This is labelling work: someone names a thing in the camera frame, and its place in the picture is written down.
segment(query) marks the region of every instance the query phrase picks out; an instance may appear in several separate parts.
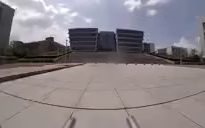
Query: white cloud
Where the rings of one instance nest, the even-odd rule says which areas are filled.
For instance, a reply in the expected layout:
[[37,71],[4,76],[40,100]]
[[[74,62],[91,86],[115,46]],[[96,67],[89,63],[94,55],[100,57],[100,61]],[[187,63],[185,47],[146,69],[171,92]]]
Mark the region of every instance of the white cloud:
[[169,1],[170,0],[125,0],[124,5],[127,7],[127,9],[130,12],[134,12],[135,10],[143,8],[143,7],[156,6],[158,4],[165,4]]
[[155,6],[157,4],[164,4],[167,3],[169,0],[147,0],[147,6]]
[[184,48],[198,48],[198,44],[195,41],[190,41],[182,37],[179,42],[174,43],[174,46],[184,47]]
[[93,20],[91,18],[85,18],[84,21],[88,24],[91,24]]
[[70,14],[71,17],[76,17],[76,16],[78,16],[78,15],[79,15],[78,12],[73,12],[73,13]]
[[154,16],[157,14],[157,10],[155,9],[150,9],[147,11],[147,16]]
[[130,12],[135,11],[136,9],[140,9],[142,6],[141,0],[126,0],[124,5],[127,6]]
[[56,41],[65,44],[67,29],[76,22],[76,19],[80,19],[78,23],[83,25],[92,22],[90,18],[85,21],[84,16],[64,3],[50,3],[46,0],[1,1],[16,7],[11,40],[30,42],[54,36]]

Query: blue sky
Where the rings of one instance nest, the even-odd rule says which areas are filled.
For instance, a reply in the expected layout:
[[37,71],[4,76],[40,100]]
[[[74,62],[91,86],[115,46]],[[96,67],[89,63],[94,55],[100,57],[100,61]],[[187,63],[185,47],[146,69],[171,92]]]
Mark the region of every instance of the blue sky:
[[54,36],[65,44],[67,29],[98,27],[145,31],[156,46],[198,47],[198,19],[205,0],[1,0],[16,8],[11,39]]

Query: curb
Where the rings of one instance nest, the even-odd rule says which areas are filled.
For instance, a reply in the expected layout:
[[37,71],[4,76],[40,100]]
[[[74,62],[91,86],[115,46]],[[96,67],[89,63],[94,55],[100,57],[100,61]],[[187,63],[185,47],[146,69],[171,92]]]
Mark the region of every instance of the curb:
[[29,77],[29,76],[44,74],[44,73],[48,73],[48,72],[53,72],[53,71],[57,71],[57,70],[65,69],[65,68],[81,66],[81,65],[83,65],[83,64],[66,65],[66,66],[57,67],[57,68],[51,68],[51,69],[45,69],[45,70],[39,70],[39,71],[33,71],[33,72],[26,72],[26,73],[11,75],[11,76],[3,76],[3,77],[0,77],[0,83],[16,80],[16,79],[20,79],[20,78],[25,78],[25,77]]

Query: ground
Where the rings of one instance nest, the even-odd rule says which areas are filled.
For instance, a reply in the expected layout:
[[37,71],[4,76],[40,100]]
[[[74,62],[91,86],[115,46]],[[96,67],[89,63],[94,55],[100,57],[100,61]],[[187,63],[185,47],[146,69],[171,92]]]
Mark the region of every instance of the ground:
[[2,128],[205,128],[205,68],[85,64],[0,84]]

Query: concrete pavement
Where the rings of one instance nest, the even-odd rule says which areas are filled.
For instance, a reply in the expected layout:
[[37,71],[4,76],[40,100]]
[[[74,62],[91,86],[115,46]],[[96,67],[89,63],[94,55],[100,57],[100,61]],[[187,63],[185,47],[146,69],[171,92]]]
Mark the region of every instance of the concrete pavement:
[[3,128],[205,128],[205,69],[86,64],[0,84]]

